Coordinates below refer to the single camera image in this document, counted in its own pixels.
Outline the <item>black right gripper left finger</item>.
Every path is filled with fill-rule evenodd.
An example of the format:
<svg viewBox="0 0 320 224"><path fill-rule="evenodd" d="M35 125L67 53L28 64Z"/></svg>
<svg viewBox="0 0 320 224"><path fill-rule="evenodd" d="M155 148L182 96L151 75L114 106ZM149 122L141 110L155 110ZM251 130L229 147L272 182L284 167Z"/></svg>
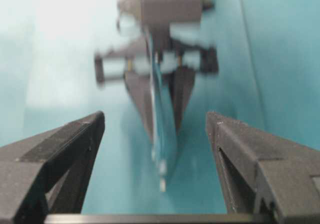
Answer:
<svg viewBox="0 0 320 224"><path fill-rule="evenodd" d="M1 223L80 213L105 131L101 111L1 147Z"/></svg>

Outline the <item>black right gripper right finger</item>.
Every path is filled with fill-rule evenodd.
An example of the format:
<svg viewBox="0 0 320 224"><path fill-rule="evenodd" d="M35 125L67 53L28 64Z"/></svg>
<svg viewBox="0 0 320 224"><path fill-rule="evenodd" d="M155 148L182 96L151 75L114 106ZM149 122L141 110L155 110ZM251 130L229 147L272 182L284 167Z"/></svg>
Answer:
<svg viewBox="0 0 320 224"><path fill-rule="evenodd" d="M217 112L205 127L228 213L319 223L318 150Z"/></svg>

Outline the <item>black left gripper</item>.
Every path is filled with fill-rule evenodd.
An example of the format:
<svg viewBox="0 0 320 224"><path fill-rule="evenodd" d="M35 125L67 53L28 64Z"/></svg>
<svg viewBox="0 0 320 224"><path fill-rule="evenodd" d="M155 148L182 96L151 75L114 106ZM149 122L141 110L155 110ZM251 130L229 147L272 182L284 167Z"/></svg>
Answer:
<svg viewBox="0 0 320 224"><path fill-rule="evenodd" d="M148 54L148 50L157 52L160 57L164 52L175 52L180 58L185 52L200 53L202 73L217 73L219 70L215 47L202 47L175 39L170 34L173 24L199 23L205 12L213 10L213 0L117 0L118 17L133 17L139 25L142 35L120 49L110 49L105 53L96 53L94 58L96 82L120 80L121 76L110 78L104 75L103 61L124 58L132 61L136 56ZM177 67L168 75L169 93L173 107L175 131L179 132L184 111L189 103L195 83L195 70L188 66ZM153 113L150 89L150 77L134 71L125 71L124 83L131 97L144 129L153 142Z"/></svg>

